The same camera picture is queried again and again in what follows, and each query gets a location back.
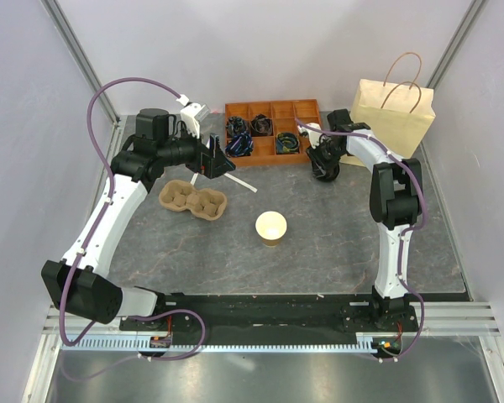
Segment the black cup lid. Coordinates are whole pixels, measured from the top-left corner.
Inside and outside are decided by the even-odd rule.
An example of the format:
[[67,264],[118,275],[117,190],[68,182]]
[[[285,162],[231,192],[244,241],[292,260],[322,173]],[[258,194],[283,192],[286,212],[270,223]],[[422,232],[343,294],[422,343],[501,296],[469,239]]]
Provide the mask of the black cup lid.
[[327,180],[318,180],[318,181],[325,182],[325,183],[334,181],[339,176],[340,165],[335,165],[332,169],[326,170],[326,171],[328,172],[328,179]]

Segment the white straw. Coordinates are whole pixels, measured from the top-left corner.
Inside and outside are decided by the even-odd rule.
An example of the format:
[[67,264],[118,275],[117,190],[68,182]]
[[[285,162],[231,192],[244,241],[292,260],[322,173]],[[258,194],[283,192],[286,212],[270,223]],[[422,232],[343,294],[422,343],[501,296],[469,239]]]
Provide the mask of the white straw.
[[198,178],[199,174],[198,173],[194,173],[193,177],[191,178],[190,180],[190,183],[194,186],[196,181],[197,181],[197,178]]
[[239,178],[235,177],[234,175],[230,175],[229,173],[226,173],[226,174],[224,174],[224,176],[226,178],[230,179],[231,181],[234,181],[235,183],[239,184],[242,187],[245,187],[246,189],[248,189],[254,193],[256,193],[258,191],[256,187],[252,186],[251,184],[249,184],[246,181],[240,180]]

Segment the brown paper cup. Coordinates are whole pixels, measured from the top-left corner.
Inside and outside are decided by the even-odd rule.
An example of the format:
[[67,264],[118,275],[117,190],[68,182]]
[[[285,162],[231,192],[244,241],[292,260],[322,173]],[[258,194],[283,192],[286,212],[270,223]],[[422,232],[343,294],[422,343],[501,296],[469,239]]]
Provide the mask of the brown paper cup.
[[287,221],[279,212],[262,212],[255,221],[255,231],[264,245],[275,247],[286,234]]

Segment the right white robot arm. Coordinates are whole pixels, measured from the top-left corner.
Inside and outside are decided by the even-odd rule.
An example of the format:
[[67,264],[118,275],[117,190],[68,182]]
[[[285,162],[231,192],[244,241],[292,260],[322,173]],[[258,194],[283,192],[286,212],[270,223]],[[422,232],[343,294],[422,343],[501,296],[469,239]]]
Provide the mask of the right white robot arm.
[[408,251],[418,217],[423,214],[422,167],[386,147],[367,123],[355,123],[346,109],[328,114],[329,129],[317,123],[297,122],[309,139],[306,153],[312,174],[323,182],[339,175],[340,159],[356,157],[371,173],[369,207],[380,240],[379,269],[371,301],[362,315],[377,330],[411,316],[407,289]]

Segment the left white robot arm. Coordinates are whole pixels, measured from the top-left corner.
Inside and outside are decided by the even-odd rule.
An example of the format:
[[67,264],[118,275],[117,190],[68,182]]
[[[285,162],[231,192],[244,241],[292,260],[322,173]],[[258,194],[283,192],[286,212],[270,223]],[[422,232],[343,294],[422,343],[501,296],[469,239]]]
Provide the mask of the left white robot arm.
[[131,217],[165,168],[184,165],[209,179],[234,170],[219,140],[202,139],[208,107],[192,103],[178,116],[146,108],[110,164],[111,176],[86,226],[58,262],[47,261],[42,279],[55,308],[102,324],[138,316],[149,330],[161,329],[167,310],[158,295],[143,288],[121,288],[108,280],[110,264]]

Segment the blue striped item in tray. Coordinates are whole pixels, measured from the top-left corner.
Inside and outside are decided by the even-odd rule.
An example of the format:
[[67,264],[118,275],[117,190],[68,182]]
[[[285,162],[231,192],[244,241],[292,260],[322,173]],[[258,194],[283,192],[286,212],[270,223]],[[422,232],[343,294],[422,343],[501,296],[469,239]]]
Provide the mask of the blue striped item in tray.
[[231,158],[251,156],[254,142],[249,132],[235,134],[225,147],[225,154]]

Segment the dark item in tray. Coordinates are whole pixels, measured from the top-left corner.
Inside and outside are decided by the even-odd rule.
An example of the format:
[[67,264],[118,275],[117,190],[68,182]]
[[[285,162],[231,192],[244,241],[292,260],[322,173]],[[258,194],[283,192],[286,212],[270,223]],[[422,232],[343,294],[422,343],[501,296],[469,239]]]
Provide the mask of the dark item in tray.
[[249,132],[249,123],[240,116],[229,117],[226,122],[226,133],[232,138],[236,135]]

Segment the blue yellow item in tray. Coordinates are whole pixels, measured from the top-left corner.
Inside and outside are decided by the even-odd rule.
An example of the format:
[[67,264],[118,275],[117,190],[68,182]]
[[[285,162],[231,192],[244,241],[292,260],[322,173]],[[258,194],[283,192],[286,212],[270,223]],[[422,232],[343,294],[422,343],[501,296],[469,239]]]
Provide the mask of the blue yellow item in tray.
[[277,154],[298,154],[300,149],[299,138],[291,132],[280,132],[275,138]]

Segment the cardboard cup carrier tray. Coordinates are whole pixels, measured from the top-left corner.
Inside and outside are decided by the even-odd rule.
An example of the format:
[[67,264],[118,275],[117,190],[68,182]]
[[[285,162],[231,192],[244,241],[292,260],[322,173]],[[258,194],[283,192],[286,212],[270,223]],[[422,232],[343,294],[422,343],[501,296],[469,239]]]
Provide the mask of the cardboard cup carrier tray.
[[188,181],[169,181],[159,194],[159,203],[173,212],[189,211],[194,217],[206,221],[218,220],[224,213],[228,198],[220,191],[204,188],[198,190]]

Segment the kraft paper bag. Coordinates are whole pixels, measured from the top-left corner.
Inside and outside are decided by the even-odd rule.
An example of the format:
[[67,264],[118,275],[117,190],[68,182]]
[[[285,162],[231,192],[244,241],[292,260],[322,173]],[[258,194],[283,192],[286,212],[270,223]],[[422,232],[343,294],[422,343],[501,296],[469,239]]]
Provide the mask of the kraft paper bag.
[[434,91],[419,86],[417,71],[411,80],[390,82],[361,79],[350,118],[366,123],[375,136],[402,158],[411,158],[436,117],[432,107]]

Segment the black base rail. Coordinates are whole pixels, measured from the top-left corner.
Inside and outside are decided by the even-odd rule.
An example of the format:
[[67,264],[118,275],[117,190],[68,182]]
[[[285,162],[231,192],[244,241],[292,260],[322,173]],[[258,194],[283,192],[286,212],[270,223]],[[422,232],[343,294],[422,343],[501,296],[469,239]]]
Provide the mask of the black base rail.
[[159,294],[154,315],[175,310],[194,311],[210,329],[233,327],[297,326],[336,332],[415,332],[418,321],[411,297],[381,299],[375,294],[264,294],[185,295]]

